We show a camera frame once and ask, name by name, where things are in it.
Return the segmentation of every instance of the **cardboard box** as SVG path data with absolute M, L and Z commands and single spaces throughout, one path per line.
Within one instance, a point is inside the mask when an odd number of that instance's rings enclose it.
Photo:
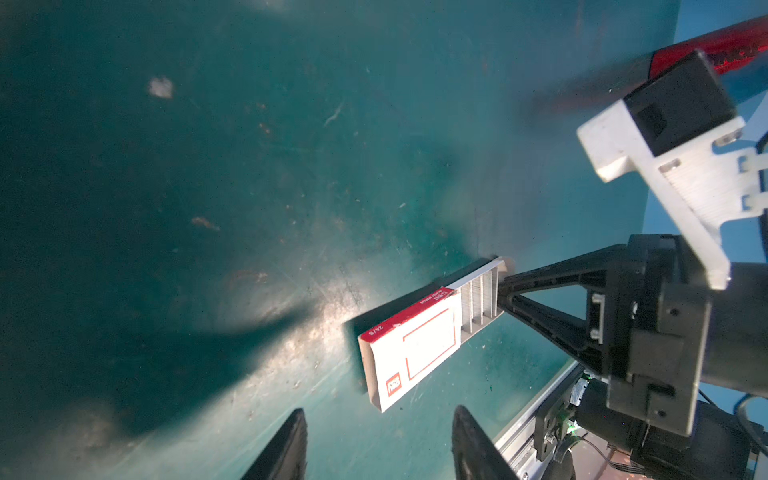
M 371 403 L 382 412 L 462 342 L 458 290 L 441 288 L 358 337 Z

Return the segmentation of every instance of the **red tube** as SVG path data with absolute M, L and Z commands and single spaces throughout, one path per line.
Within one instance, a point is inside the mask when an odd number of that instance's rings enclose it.
M 768 15 L 662 48 L 654 53 L 649 78 L 656 78 L 695 49 L 707 54 L 718 74 L 738 70 L 768 51 Z

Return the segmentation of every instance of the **bin floor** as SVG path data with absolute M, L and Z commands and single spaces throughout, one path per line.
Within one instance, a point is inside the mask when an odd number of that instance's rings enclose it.
M 382 414 L 347 322 L 640 232 L 641 179 L 576 138 L 604 100 L 567 86 L 678 6 L 3 7 L 0 478 L 235 479 L 299 406 L 308 479 L 452 478 L 456 405 L 493 437 L 565 355 L 503 316 Z

